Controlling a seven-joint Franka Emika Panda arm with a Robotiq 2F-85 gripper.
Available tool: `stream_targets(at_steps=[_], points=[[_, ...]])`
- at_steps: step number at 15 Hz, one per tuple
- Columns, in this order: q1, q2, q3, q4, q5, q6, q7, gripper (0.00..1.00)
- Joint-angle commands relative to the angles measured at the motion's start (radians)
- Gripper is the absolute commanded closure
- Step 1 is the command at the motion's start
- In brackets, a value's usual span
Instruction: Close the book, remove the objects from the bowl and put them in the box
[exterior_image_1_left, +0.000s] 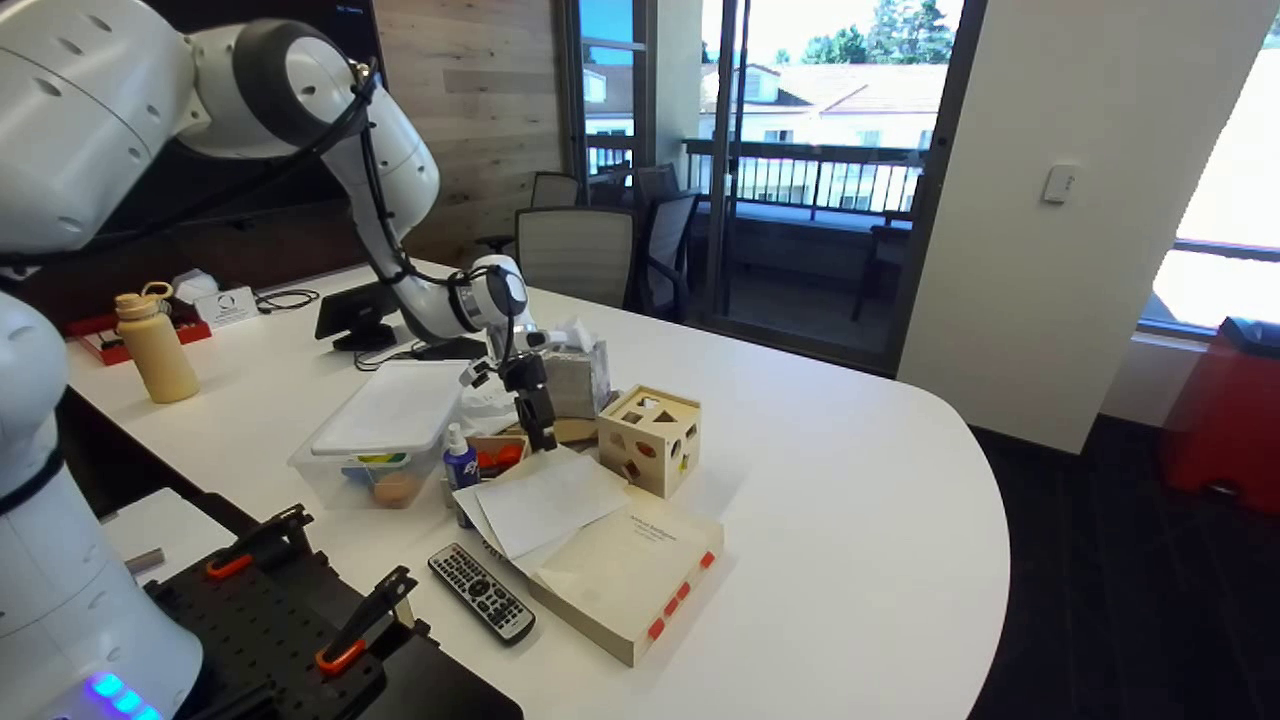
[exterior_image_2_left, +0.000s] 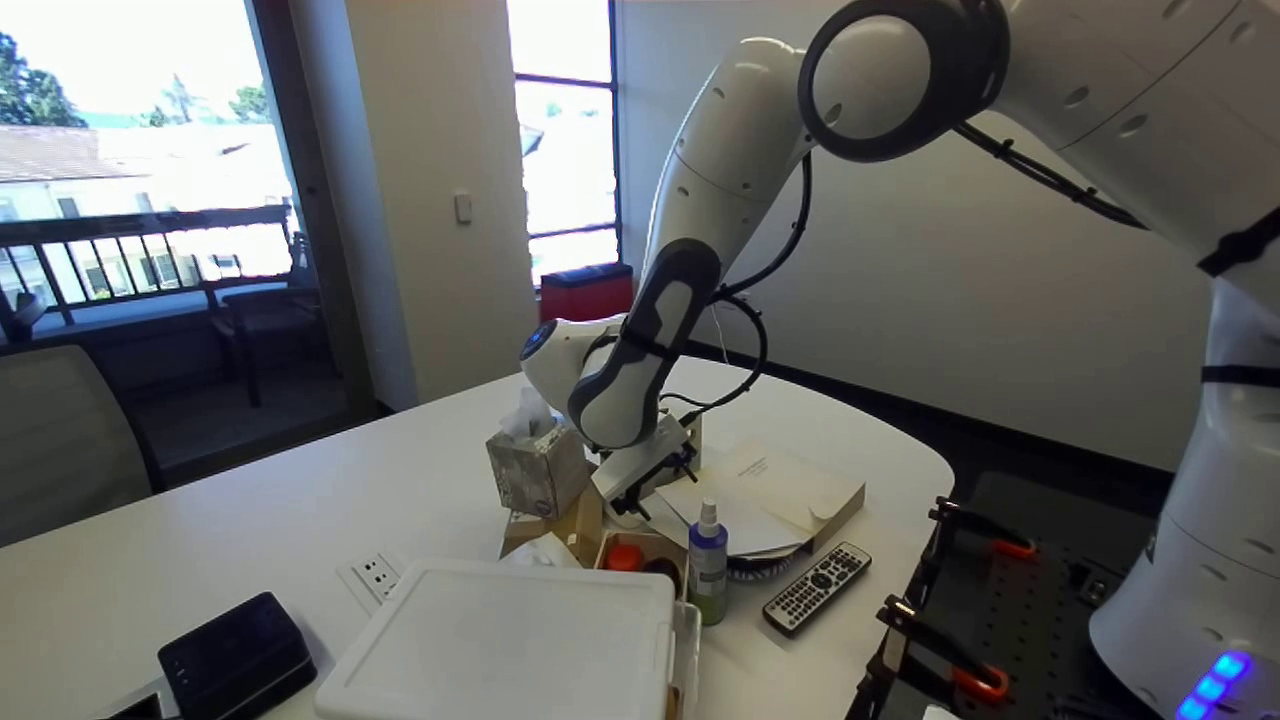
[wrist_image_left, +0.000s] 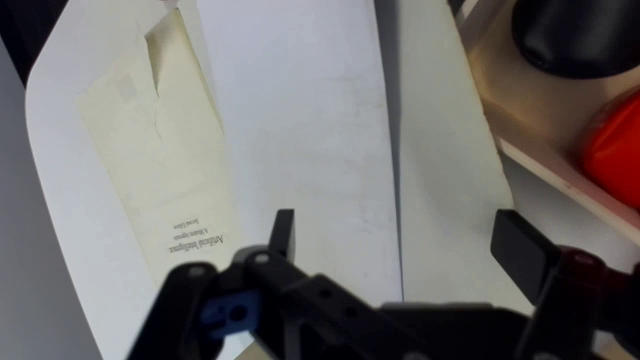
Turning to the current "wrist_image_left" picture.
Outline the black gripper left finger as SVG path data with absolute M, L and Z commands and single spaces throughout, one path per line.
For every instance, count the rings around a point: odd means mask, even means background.
M 268 247 L 275 254 L 288 257 L 293 254 L 293 243 L 295 243 L 295 210 L 283 208 L 277 212 Z

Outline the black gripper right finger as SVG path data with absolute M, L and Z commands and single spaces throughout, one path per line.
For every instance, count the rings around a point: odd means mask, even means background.
M 545 291 L 561 247 L 516 210 L 495 215 L 490 251 L 531 303 Z

